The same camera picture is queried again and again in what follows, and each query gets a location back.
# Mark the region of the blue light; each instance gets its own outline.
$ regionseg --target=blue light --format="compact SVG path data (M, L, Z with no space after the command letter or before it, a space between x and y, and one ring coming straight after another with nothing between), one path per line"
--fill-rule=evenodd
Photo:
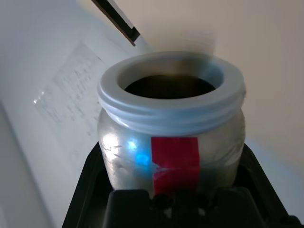
M136 163L141 165L148 165L149 157L146 154L140 153L135 157Z
M128 141L129 150L134 151L137 148L137 145L134 141Z

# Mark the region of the red label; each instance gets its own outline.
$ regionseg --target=red label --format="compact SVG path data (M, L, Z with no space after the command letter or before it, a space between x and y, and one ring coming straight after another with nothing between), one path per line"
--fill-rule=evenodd
M197 138L153 137L151 151L153 163L168 169L153 175L154 194L196 188L200 171Z

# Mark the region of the dark liquid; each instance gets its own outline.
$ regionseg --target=dark liquid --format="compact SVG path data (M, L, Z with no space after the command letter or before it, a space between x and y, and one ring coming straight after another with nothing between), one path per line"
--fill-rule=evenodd
M125 91L142 97L154 99L182 99L207 94L215 87L193 76L156 75L144 77L130 84Z

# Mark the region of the black holder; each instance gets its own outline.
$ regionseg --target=black holder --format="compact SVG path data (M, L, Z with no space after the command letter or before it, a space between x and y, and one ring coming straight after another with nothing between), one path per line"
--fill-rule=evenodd
M88 155L62 228L304 228L289 216L245 145L231 188L208 201L179 191L149 198L144 190L113 191L97 143Z

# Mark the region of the glass jar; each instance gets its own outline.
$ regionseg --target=glass jar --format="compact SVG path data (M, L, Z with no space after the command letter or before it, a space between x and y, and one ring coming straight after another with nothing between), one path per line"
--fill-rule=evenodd
M152 75L199 77L215 90L182 99L153 99L126 87ZM212 194L233 184L245 140L241 72L216 57L157 52L109 68L98 86L98 137L115 190L151 196L187 188Z

